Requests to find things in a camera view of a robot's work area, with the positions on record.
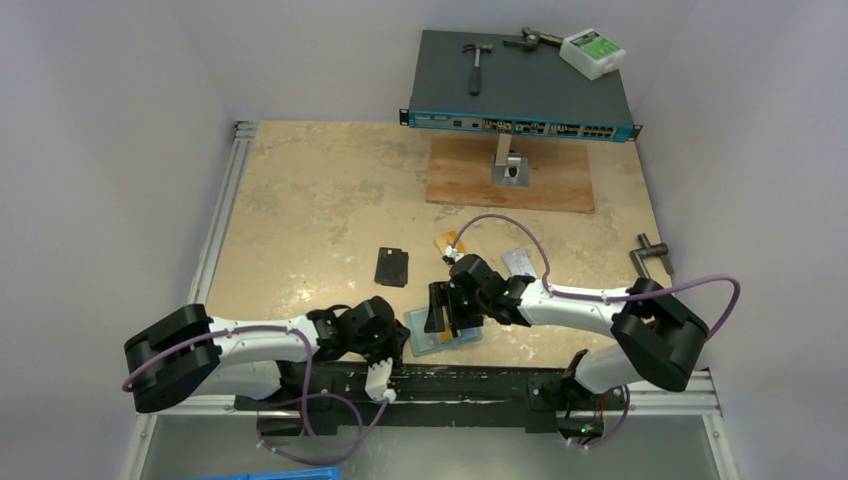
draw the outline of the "white plastic container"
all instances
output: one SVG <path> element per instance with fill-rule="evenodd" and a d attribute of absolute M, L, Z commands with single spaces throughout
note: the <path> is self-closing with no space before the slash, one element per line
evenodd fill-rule
<path fill-rule="evenodd" d="M 595 29 L 563 39 L 559 56 L 589 80 L 618 69 L 624 50 Z"/>

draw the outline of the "gray floor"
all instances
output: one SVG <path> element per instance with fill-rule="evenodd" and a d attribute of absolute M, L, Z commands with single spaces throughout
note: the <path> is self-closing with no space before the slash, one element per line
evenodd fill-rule
<path fill-rule="evenodd" d="M 256 448 L 251 417 L 162 417 L 144 479 L 192 478 L 304 468 Z M 339 429 L 353 438 L 355 429 Z M 289 440 L 303 456 L 325 452 Z M 717 480 L 700 417 L 631 417 L 615 441 L 588 455 L 556 434 L 500 428 L 376 428 L 340 465 L 342 479 L 680 479 Z"/>

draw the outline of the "white wall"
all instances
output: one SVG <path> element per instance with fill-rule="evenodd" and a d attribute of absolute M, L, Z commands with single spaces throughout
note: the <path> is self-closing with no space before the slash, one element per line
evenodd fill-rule
<path fill-rule="evenodd" d="M 164 0 L 64 3 L 0 7 L 10 479 L 117 476 L 134 411 L 123 342 L 185 301 L 231 139 Z"/>
<path fill-rule="evenodd" d="M 240 118 L 396 121 L 424 29 L 571 34 L 619 42 L 635 107 L 695 0 L 170 0 Z"/>
<path fill-rule="evenodd" d="M 637 120 L 677 280 L 743 284 L 709 344 L 746 479 L 845 478 L 848 6 L 701 0 Z M 685 296 L 714 319 L 715 288 Z"/>

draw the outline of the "hammer head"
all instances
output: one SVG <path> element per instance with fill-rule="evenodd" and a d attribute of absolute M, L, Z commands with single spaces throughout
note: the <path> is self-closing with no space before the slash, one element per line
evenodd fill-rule
<path fill-rule="evenodd" d="M 462 47 L 463 52 L 467 52 L 469 50 L 480 50 L 481 52 L 490 52 L 492 51 L 491 43 L 469 43 L 468 45 L 464 45 Z"/>

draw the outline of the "beige table surface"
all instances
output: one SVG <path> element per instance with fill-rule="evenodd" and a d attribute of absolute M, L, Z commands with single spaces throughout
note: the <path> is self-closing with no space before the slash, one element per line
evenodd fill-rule
<path fill-rule="evenodd" d="M 659 240 L 632 143 L 582 142 L 589 152 L 596 211 L 578 214 L 425 203 L 430 139 L 435 135 L 486 134 L 394 124 L 263 121 L 207 311 L 234 320 L 279 319 L 333 304 L 353 306 L 380 295 L 403 321 L 404 312 L 427 305 L 430 282 L 448 278 L 433 237 L 459 230 L 486 212 L 527 225 L 547 250 L 550 280 L 559 285 L 630 286 L 636 272 L 628 252 L 638 246 L 636 235 L 645 232 Z M 469 252 L 504 277 L 508 271 L 500 255 L 516 247 L 526 248 L 537 272 L 543 272 L 533 244 L 506 222 L 482 220 L 462 240 Z M 374 283 L 382 246 L 409 252 L 405 288 Z M 658 259 L 647 263 L 654 279 L 671 284 Z M 479 342 L 423 357 L 413 357 L 407 345 L 404 361 L 564 367 L 578 350 L 611 342 L 569 328 L 501 326 L 487 320 Z"/>

